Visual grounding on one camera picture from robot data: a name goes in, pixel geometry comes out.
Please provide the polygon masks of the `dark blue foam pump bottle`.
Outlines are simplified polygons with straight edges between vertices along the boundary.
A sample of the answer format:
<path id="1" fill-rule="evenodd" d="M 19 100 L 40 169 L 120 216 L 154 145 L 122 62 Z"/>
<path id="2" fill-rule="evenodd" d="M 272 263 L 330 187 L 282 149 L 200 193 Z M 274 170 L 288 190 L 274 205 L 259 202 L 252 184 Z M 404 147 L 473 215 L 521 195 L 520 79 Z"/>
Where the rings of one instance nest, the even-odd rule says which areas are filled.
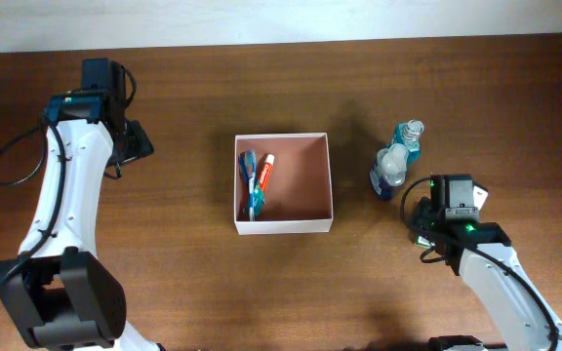
<path id="1" fill-rule="evenodd" d="M 406 178 L 409 151 L 401 143 L 393 143 L 380 150 L 369 176 L 377 196 L 384 201 L 391 200 L 396 189 Z"/>

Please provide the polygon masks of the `teal mouthwash bottle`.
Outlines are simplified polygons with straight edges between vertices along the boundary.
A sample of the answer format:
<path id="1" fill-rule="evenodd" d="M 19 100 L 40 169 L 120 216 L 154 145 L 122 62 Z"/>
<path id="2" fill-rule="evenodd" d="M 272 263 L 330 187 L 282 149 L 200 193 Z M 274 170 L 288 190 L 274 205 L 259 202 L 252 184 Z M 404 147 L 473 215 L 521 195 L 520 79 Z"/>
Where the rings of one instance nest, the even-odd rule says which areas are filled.
<path id="1" fill-rule="evenodd" d="M 407 157 L 407 166 L 411 166 L 421 156 L 420 138 L 424 131 L 423 122 L 420 120 L 410 120 L 408 122 L 398 124 L 388 146 L 400 143 L 409 151 Z"/>

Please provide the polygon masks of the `blue disposable razor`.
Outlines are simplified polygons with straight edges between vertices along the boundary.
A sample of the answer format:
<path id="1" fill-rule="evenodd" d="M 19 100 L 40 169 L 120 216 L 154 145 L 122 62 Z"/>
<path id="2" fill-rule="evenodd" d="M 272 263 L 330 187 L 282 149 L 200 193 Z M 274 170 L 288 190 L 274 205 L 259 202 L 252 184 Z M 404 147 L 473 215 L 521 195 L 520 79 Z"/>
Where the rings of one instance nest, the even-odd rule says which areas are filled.
<path id="1" fill-rule="evenodd" d="M 247 157 L 246 157 L 246 155 L 241 154 L 238 157 L 238 165 L 239 165 L 239 170 L 240 170 L 241 176 L 242 176 L 242 178 L 245 182 L 245 186 L 246 186 L 246 188 L 249 188 L 251 173 L 249 172 L 249 169 L 247 167 Z"/>

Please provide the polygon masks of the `blue white toothbrush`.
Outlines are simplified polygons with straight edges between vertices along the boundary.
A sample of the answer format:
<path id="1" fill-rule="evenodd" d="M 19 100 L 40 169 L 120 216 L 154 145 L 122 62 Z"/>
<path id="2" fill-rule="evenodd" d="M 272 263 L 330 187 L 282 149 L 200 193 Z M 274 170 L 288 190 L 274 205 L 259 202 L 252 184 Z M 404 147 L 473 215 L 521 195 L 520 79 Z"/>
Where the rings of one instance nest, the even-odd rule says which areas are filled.
<path id="1" fill-rule="evenodd" d="M 255 178 L 256 178 L 256 154 L 253 149 L 245 152 L 245 170 L 248 178 L 249 190 L 249 220 L 254 221 L 255 215 Z"/>

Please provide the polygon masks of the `red green toothpaste tube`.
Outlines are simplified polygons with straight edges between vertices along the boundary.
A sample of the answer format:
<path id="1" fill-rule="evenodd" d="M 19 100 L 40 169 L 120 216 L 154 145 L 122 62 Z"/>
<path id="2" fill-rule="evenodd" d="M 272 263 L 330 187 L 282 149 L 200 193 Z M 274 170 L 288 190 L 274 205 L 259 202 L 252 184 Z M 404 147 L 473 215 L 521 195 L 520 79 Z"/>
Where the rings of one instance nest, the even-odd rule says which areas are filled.
<path id="1" fill-rule="evenodd" d="M 257 216 L 261 213 L 261 209 L 265 204 L 265 191 L 268 186 L 270 176 L 272 174 L 272 169 L 275 161 L 275 156 L 272 154 L 266 154 L 261 168 L 260 174 L 256 175 L 255 178 L 255 215 Z M 248 190 L 248 200 L 243 212 L 249 216 L 249 190 Z"/>

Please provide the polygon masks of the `white green soap packet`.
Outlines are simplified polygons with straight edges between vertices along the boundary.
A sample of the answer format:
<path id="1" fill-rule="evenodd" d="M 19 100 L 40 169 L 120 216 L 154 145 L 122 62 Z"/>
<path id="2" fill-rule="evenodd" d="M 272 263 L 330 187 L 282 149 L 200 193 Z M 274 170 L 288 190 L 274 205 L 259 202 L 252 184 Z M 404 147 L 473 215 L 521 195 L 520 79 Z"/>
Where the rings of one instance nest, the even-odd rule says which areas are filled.
<path id="1" fill-rule="evenodd" d="M 434 243 L 430 240 L 426 239 L 422 235 L 418 235 L 415 240 L 415 245 L 421 248 L 429 249 L 434 246 Z"/>

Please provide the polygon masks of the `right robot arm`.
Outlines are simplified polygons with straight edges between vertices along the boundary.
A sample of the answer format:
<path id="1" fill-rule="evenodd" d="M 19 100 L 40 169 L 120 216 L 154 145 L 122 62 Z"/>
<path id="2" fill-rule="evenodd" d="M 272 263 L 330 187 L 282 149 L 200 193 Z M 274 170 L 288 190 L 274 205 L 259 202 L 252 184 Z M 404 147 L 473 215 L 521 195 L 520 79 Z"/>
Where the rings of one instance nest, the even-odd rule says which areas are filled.
<path id="1" fill-rule="evenodd" d="M 424 241 L 420 260 L 443 261 L 475 293 L 503 339 L 499 350 L 562 350 L 562 320 L 525 273 L 510 238 L 495 222 L 482 222 L 488 190 L 470 175 L 431 175 L 430 195 L 406 217 L 406 196 L 400 216 Z"/>

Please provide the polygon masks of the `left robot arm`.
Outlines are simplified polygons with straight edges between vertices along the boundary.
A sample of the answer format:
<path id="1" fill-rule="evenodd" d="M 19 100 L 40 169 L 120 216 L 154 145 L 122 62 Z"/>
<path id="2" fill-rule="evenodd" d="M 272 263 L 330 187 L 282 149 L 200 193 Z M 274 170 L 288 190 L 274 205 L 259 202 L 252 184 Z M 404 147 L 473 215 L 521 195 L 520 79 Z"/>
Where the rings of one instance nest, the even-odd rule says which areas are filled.
<path id="1" fill-rule="evenodd" d="M 38 205 L 17 257 L 0 261 L 0 301 L 27 347 L 160 350 L 127 320 L 121 284 L 100 263 L 96 221 L 101 183 L 113 168 L 151 155 L 126 109 L 137 83 L 121 63 L 90 58 L 79 88 L 53 96 L 40 115 Z"/>

